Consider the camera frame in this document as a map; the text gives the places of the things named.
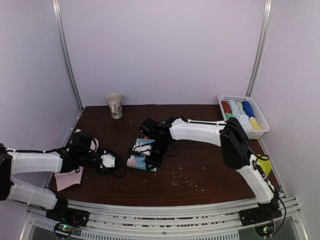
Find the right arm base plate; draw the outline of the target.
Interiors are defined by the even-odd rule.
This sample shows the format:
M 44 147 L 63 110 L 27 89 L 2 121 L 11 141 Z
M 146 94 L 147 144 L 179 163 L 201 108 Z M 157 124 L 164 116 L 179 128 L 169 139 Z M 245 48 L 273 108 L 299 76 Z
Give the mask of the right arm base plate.
M 280 218 L 281 216 L 281 210 L 272 212 L 269 209 L 261 209 L 259 207 L 241 210 L 239 212 L 239 218 L 243 227 L 264 222 L 272 222 L 274 219 Z

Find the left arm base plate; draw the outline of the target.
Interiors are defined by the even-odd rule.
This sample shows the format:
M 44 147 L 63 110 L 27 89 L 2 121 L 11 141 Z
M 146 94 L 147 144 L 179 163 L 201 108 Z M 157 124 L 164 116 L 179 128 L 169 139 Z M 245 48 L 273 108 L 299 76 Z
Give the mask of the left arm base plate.
M 56 210 L 46 210 L 45 217 L 57 222 L 68 224 L 72 227 L 86 227 L 90 213 L 85 210 L 67 208 L 63 213 L 58 213 Z

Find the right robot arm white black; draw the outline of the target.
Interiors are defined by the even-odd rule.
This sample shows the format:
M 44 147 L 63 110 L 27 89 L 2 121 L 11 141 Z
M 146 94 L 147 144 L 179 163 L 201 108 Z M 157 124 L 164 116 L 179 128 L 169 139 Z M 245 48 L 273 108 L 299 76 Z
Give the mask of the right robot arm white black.
M 224 164 L 236 170 L 253 191 L 259 220 L 268 220 L 279 209 L 279 195 L 258 161 L 268 161 L 268 155 L 258 155 L 250 148 L 250 140 L 235 117 L 226 121 L 201 121 L 182 116 L 169 116 L 162 122 L 151 118 L 139 128 L 151 143 L 136 143 L 131 155 L 144 155 L 148 170 L 161 165 L 164 154 L 174 141 L 187 140 L 209 143 L 221 148 Z

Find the pink towel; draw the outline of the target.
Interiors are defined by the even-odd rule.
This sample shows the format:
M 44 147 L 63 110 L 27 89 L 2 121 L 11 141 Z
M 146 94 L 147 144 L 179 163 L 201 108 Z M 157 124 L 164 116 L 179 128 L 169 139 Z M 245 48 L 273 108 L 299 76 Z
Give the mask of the pink towel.
M 90 133 L 82 131 L 80 128 L 77 128 L 73 134 L 70 144 L 74 141 L 75 145 L 84 147 L 84 153 L 95 153 L 99 147 L 99 141 L 94 138 Z M 56 182 L 56 190 L 58 192 L 67 189 L 72 185 L 79 185 L 82 180 L 83 175 L 83 166 L 79 166 L 77 169 L 73 169 L 69 172 L 56 172 L 54 174 Z

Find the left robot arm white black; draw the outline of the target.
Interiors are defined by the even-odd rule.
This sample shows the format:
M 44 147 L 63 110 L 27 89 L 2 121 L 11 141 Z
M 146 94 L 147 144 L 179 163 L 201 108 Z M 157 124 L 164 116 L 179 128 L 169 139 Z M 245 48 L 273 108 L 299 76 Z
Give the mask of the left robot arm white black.
M 122 157 L 100 147 L 91 134 L 78 131 L 64 147 L 52 150 L 9 149 L 0 146 L 0 199 L 38 206 L 53 213 L 61 222 L 72 218 L 68 200 L 55 191 L 15 179 L 25 173 L 78 173 L 81 167 L 95 168 L 100 174 L 115 175 L 124 168 Z

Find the blue polka dot towel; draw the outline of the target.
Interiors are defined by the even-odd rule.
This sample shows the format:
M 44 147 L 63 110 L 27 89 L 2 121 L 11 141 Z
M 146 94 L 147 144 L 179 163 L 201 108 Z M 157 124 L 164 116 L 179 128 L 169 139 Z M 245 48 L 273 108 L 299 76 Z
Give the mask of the blue polka dot towel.
M 154 140 L 152 139 L 137 138 L 135 144 L 147 144 L 147 143 L 153 143 L 153 142 Z M 146 157 L 148 157 L 148 155 L 144 155 L 144 154 L 130 155 L 130 157 L 126 162 L 126 165 L 129 168 L 133 168 L 133 169 L 156 172 L 157 167 L 154 167 L 153 169 L 151 169 L 151 166 L 146 163 Z

